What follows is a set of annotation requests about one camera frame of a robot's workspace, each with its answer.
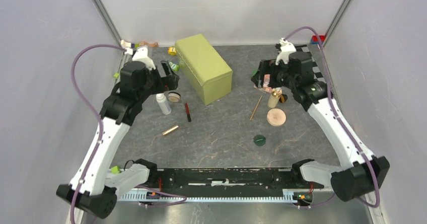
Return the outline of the green metal drawer box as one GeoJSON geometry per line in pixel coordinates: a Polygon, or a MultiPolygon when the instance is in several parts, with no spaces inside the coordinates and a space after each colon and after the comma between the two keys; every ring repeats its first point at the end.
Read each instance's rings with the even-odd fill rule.
{"type": "Polygon", "coordinates": [[[202,34],[177,40],[175,50],[180,70],[205,105],[231,92],[233,70],[202,34]]]}

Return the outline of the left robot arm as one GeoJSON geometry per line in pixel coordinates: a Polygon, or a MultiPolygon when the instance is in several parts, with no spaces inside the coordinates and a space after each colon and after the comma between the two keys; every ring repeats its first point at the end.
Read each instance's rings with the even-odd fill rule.
{"type": "Polygon", "coordinates": [[[107,172],[144,101],[178,88],[179,76],[169,63],[163,60],[161,66],[164,77],[149,58],[127,62],[121,69],[120,81],[104,100],[101,111],[95,113],[98,126],[81,166],[69,183],[57,188],[56,195],[70,204],[70,216],[78,208],[105,219],[117,200],[132,188],[140,184],[150,188],[158,183],[157,164],[143,159],[113,177],[107,172]]]}

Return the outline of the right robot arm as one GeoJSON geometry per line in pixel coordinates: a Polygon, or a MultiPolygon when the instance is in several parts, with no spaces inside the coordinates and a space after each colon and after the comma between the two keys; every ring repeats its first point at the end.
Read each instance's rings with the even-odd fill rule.
{"type": "Polygon", "coordinates": [[[261,60],[251,77],[257,88],[264,85],[265,75],[269,76],[270,88],[291,90],[293,98],[323,130],[340,163],[339,166],[330,166],[313,159],[296,162],[292,165],[292,184],[298,188],[310,182],[330,186],[344,202],[379,190],[390,164],[385,157],[375,156],[350,129],[312,55],[293,52],[287,63],[275,59],[261,60]]]}

